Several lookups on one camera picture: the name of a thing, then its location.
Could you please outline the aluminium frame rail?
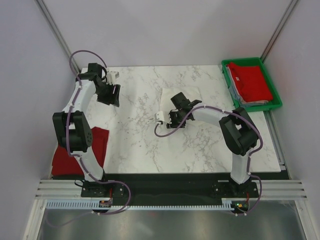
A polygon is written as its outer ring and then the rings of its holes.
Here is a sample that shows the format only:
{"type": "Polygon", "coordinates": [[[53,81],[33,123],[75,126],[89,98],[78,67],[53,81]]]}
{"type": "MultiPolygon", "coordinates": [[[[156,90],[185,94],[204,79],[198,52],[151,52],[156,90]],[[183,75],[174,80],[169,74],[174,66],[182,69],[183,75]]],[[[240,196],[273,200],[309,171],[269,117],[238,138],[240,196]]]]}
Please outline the aluminium frame rail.
{"type": "Polygon", "coordinates": [[[77,186],[72,180],[41,180],[36,199],[124,198],[204,196],[222,199],[301,200],[307,197],[299,180],[253,180],[246,186],[231,186],[227,180],[122,180],[108,185],[77,186]]]}

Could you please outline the green plastic bin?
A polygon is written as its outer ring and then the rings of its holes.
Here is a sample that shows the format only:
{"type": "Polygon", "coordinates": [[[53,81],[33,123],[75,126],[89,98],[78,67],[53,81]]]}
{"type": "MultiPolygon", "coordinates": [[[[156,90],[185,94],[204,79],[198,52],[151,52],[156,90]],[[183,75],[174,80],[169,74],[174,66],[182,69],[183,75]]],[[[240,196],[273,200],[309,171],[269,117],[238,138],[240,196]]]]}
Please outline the green plastic bin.
{"type": "Polygon", "coordinates": [[[221,69],[235,108],[263,112],[282,107],[281,97],[259,57],[225,59],[221,69]]]}

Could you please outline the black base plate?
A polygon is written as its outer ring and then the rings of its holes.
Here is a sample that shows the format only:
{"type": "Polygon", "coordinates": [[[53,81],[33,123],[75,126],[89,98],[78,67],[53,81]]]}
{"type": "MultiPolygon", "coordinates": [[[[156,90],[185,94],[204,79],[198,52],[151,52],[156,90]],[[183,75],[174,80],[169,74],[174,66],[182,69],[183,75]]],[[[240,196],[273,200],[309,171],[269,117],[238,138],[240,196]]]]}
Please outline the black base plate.
{"type": "Polygon", "coordinates": [[[254,181],[237,184],[228,173],[112,173],[103,182],[84,181],[81,197],[111,197],[113,204],[131,207],[199,207],[259,196],[254,181]]]}

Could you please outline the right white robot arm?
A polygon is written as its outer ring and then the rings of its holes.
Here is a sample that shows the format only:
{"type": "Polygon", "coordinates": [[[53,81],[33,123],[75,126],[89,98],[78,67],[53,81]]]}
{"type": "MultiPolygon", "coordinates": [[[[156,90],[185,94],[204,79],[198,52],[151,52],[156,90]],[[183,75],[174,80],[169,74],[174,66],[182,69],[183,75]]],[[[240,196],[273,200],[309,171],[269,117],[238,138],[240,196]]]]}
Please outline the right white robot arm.
{"type": "Polygon", "coordinates": [[[174,132],[184,128],[187,121],[199,121],[220,127],[227,148],[232,153],[229,191],[235,197],[247,191],[246,182],[251,177],[252,154],[263,147],[262,136],[248,112],[238,107],[232,111],[205,105],[201,100],[190,101],[179,92],[171,98],[175,109],[166,120],[166,127],[174,132]]]}

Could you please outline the folded red t shirt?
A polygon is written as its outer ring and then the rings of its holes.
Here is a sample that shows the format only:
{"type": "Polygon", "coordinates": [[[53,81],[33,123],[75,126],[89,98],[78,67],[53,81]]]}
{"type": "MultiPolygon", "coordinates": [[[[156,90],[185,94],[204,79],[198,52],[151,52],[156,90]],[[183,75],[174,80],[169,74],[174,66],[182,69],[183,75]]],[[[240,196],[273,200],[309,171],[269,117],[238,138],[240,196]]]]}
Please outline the folded red t shirt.
{"type": "Polygon", "coordinates": [[[100,177],[106,158],[110,131],[100,127],[94,127],[91,131],[92,145],[85,152],[74,151],[72,156],[69,156],[65,148],[61,146],[56,148],[52,160],[51,174],[53,177],[72,175],[83,177],[84,171],[79,165],[78,156],[81,156],[82,163],[88,172],[96,179],[100,177]]]}

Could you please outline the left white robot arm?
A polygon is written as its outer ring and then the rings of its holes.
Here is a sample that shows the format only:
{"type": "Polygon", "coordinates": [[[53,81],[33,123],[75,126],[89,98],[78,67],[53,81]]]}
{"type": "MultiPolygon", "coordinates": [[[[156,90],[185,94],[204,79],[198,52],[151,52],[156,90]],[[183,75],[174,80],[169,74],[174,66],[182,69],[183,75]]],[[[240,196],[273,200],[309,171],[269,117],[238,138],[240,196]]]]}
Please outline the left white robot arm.
{"type": "Polygon", "coordinates": [[[94,138],[86,111],[94,95],[99,103],[120,106],[121,86],[115,83],[119,76],[117,71],[110,71],[98,63],[89,63],[86,72],[76,74],[75,89],[68,104],[52,116],[58,145],[76,159],[84,179],[94,182],[92,191],[99,197],[109,193],[110,185],[102,180],[105,171],[92,148],[94,138]]]}

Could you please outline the red t shirt in bin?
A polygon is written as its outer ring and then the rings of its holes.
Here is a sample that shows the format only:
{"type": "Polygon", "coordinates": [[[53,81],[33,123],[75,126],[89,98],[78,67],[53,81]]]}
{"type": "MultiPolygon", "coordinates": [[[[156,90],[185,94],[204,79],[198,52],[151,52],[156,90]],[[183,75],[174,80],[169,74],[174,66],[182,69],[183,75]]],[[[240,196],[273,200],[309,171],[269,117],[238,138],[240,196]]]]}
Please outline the red t shirt in bin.
{"type": "Polygon", "coordinates": [[[274,99],[259,66],[239,66],[230,62],[226,67],[229,67],[235,86],[246,102],[271,102],[274,99]]]}

